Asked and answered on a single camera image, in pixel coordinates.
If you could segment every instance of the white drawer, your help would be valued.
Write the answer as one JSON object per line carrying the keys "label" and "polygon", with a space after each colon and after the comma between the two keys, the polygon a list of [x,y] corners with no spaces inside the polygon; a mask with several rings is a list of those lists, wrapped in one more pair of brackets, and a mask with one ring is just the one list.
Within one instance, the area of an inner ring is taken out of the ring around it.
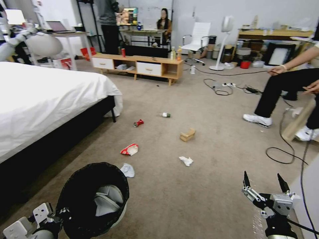
{"label": "white drawer", "polygon": [[114,62],[112,59],[92,57],[92,63],[93,63],[93,66],[96,68],[114,70]]}
{"label": "white drawer", "polygon": [[162,75],[161,64],[137,62],[136,67],[137,67],[137,73],[139,74],[156,75],[156,76]]}

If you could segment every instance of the white bed sheet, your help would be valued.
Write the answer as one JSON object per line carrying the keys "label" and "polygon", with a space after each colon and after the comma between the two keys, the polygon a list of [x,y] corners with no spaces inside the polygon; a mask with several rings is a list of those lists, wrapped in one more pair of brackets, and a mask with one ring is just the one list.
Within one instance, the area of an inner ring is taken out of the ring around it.
{"label": "white bed sheet", "polygon": [[0,163],[107,96],[122,94],[106,76],[0,62]]}

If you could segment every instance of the standing fan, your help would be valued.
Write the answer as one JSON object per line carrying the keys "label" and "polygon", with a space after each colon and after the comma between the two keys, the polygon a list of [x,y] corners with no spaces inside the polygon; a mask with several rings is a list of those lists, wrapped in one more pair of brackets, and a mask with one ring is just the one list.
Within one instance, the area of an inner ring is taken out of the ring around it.
{"label": "standing fan", "polygon": [[222,45],[221,45],[220,50],[219,50],[216,65],[209,67],[211,70],[224,70],[224,65],[219,64],[219,62],[220,62],[220,58],[222,57],[222,52],[223,52],[223,49],[225,46],[225,41],[226,41],[227,37],[229,36],[230,31],[233,29],[233,26],[234,26],[234,17],[233,16],[225,16],[223,19],[223,22],[222,22],[222,32],[226,32],[226,36],[224,37],[224,39],[222,41]]}

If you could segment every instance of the monitor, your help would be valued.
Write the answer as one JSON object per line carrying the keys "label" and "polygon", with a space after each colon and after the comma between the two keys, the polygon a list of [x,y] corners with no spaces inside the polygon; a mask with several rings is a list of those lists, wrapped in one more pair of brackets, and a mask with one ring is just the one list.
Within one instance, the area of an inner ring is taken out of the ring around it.
{"label": "monitor", "polygon": [[19,9],[6,9],[5,12],[9,25],[22,25],[26,22],[22,11]]}
{"label": "monitor", "polygon": [[116,14],[116,23],[118,26],[137,26],[138,8],[124,8]]}
{"label": "monitor", "polygon": [[47,23],[55,32],[66,31],[66,28],[59,21],[47,21]]}

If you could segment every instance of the long hair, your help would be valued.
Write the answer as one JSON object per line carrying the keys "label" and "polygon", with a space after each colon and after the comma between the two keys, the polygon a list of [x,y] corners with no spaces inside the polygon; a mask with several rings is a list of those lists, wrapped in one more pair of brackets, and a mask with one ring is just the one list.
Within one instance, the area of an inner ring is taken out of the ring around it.
{"label": "long hair", "polygon": [[[163,9],[161,10],[161,12],[162,12],[162,11],[165,11],[165,12],[166,12],[166,18],[165,18],[164,29],[168,29],[168,11],[167,11],[167,8],[163,8]],[[157,21],[157,29],[160,29],[161,23],[162,23],[162,18]]]}

